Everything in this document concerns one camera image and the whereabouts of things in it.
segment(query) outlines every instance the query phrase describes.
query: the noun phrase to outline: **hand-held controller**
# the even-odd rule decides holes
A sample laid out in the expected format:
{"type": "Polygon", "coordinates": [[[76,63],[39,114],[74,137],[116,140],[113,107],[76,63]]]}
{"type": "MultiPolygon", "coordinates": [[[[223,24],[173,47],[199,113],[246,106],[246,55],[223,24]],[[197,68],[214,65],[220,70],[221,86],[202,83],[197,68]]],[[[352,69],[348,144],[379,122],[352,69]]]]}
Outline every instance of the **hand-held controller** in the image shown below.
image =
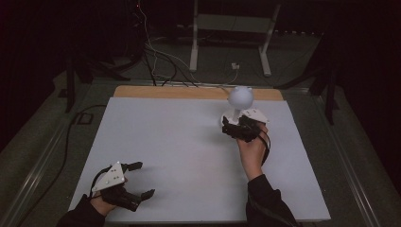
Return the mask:
{"type": "MultiPolygon", "coordinates": [[[[252,88],[245,86],[235,87],[228,97],[228,102],[234,107],[232,110],[226,111],[221,117],[222,132],[230,135],[234,139],[240,139],[247,143],[259,137],[261,130],[257,123],[266,124],[268,119],[257,109],[249,109],[253,105],[252,88]]],[[[262,139],[266,146],[266,161],[270,145],[262,139]]]]}
{"type": "Polygon", "coordinates": [[[142,167],[141,162],[133,164],[115,163],[113,166],[103,168],[94,178],[92,189],[89,193],[89,198],[92,198],[92,193],[100,191],[102,199],[112,205],[120,206],[131,211],[136,211],[142,201],[150,199],[154,194],[154,189],[142,193],[140,196],[133,195],[124,188],[124,172],[126,170],[133,171],[142,167]],[[102,179],[98,182],[97,178],[105,173],[102,179]]]}

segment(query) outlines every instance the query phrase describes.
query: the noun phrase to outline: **white ball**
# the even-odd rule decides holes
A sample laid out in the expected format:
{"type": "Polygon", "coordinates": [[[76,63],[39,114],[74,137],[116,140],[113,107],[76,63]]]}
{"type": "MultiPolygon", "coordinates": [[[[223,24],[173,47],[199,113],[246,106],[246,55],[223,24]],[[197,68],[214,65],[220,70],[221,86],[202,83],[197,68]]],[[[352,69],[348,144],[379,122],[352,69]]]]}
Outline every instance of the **white ball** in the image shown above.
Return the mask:
{"type": "Polygon", "coordinates": [[[247,110],[253,104],[253,91],[252,88],[245,86],[235,87],[229,97],[228,102],[236,110],[247,110]]]}

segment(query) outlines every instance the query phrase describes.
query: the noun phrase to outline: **sleeve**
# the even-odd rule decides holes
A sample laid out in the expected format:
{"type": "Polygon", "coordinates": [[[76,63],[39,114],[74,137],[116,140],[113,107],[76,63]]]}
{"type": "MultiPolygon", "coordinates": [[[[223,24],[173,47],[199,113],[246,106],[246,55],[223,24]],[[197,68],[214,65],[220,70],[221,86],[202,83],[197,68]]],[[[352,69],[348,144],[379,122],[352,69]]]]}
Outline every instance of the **sleeve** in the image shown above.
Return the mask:
{"type": "Polygon", "coordinates": [[[83,195],[77,207],[67,212],[59,220],[57,227],[101,227],[105,218],[97,212],[90,199],[83,195]]]}
{"type": "Polygon", "coordinates": [[[273,190],[262,174],[248,182],[246,214],[249,226],[298,226],[294,216],[281,200],[280,190],[273,190]]]}

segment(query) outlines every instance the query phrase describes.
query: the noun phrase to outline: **table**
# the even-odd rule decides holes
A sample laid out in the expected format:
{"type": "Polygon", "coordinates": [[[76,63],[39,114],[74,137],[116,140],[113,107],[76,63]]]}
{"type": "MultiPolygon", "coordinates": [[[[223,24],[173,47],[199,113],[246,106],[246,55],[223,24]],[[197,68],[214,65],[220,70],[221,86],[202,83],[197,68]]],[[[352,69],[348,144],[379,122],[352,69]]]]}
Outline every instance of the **table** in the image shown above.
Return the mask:
{"type": "MultiPolygon", "coordinates": [[[[88,193],[97,172],[117,161],[143,162],[126,172],[133,194],[155,189],[136,212],[116,208],[122,223],[243,222],[247,178],[236,142],[221,132],[230,89],[120,86],[109,101],[70,209],[88,193]]],[[[299,221],[330,219],[287,103],[278,90],[253,89],[270,120],[271,150],[263,165],[299,221]]]]}
{"type": "Polygon", "coordinates": [[[213,29],[213,30],[229,30],[229,31],[245,31],[266,33],[265,42],[259,46],[259,55],[263,68],[263,75],[271,76],[270,65],[266,51],[270,43],[271,35],[274,31],[275,22],[280,11],[280,4],[274,6],[274,12],[271,18],[256,18],[256,17],[240,17],[240,16],[224,16],[213,14],[198,13],[198,0],[194,1],[194,25],[192,36],[191,59],[189,62],[189,70],[196,72],[198,68],[198,30],[213,29]]]}

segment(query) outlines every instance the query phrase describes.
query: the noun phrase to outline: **white tabletop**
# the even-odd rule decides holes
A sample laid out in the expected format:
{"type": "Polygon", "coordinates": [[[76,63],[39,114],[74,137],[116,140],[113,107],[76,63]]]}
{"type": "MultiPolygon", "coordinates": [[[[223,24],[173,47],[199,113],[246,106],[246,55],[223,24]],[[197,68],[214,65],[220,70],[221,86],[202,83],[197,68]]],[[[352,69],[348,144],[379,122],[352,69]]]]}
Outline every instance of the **white tabletop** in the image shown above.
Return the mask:
{"type": "MultiPolygon", "coordinates": [[[[155,189],[136,212],[116,208],[107,221],[124,223],[246,220],[247,179],[234,139],[221,132],[226,100],[112,97],[82,171],[70,209],[88,194],[97,172],[115,162],[143,162],[126,172],[125,188],[155,189]]],[[[304,145],[285,101],[256,100],[271,140],[263,165],[273,188],[299,220],[330,219],[304,145]]]]}

